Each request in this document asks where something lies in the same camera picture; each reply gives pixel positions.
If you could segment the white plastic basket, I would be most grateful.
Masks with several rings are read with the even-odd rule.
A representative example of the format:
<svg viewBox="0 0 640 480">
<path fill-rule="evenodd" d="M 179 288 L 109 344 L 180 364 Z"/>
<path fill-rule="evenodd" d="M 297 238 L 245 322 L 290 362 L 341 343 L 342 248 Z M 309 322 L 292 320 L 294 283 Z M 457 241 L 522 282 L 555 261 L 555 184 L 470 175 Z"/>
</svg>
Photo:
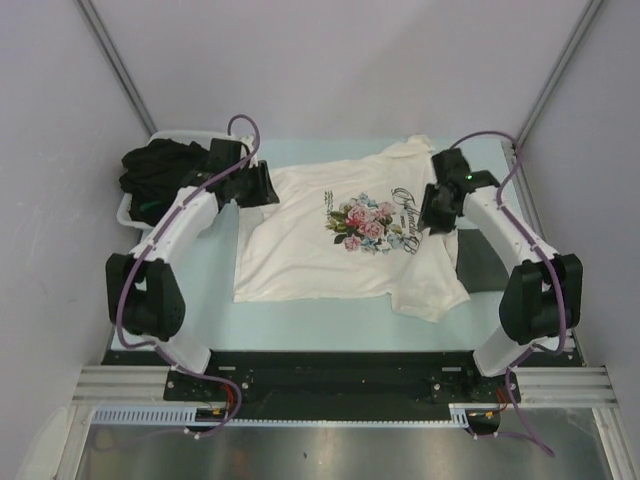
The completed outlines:
<svg viewBox="0 0 640 480">
<path fill-rule="evenodd" d="M 207 159 L 213 139 L 240 141 L 243 153 L 255 145 L 253 134 L 164 130 L 125 154 L 119 177 L 123 199 L 116 213 L 118 222 L 140 230 L 155 227 L 188 175 Z"/>
</svg>

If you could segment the white floral t-shirt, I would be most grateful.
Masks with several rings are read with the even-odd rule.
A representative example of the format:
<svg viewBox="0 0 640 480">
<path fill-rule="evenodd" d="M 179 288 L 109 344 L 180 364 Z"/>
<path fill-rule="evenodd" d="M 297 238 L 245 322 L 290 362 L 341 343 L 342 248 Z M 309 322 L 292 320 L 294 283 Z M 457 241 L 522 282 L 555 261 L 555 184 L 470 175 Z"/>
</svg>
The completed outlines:
<svg viewBox="0 0 640 480">
<path fill-rule="evenodd" d="M 234 301 L 387 295 L 394 312 L 432 323 L 468 301 L 457 235 L 418 227 L 432 152 L 414 135 L 361 159 L 274 170 L 278 203 L 239 213 Z"/>
</svg>

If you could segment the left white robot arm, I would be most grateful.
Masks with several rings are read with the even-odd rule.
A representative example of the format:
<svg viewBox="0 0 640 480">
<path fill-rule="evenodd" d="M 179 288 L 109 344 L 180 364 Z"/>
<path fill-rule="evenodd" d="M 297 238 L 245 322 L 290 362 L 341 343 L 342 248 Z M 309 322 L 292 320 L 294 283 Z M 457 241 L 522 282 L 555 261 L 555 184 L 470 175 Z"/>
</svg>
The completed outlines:
<svg viewBox="0 0 640 480">
<path fill-rule="evenodd" d="M 256 137 L 211 139 L 148 235 L 129 253 L 114 253 L 106 262 L 109 316 L 121 344 L 151 347 L 174 368 L 189 372 L 185 385 L 202 400 L 219 392 L 221 376 L 208 367 L 209 348 L 184 325 L 187 306 L 174 268 L 227 204 L 278 203 L 266 162 L 255 158 L 258 146 Z"/>
</svg>

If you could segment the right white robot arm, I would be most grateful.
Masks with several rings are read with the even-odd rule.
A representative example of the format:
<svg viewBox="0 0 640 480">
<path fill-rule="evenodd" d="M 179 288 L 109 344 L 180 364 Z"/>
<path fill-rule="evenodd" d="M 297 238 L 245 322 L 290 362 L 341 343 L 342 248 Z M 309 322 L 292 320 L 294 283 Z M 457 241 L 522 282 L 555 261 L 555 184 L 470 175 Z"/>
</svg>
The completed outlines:
<svg viewBox="0 0 640 480">
<path fill-rule="evenodd" d="M 497 378 L 538 349 L 559 354 L 580 320 L 583 265 L 548 245 L 502 200 L 503 188 L 487 170 L 473 172 L 459 148 L 432 158 L 436 181 L 426 185 L 418 228 L 445 234 L 466 217 L 484 235 L 509 274 L 499 304 L 500 326 L 473 352 L 476 367 L 461 388 L 473 401 L 497 389 Z"/>
</svg>

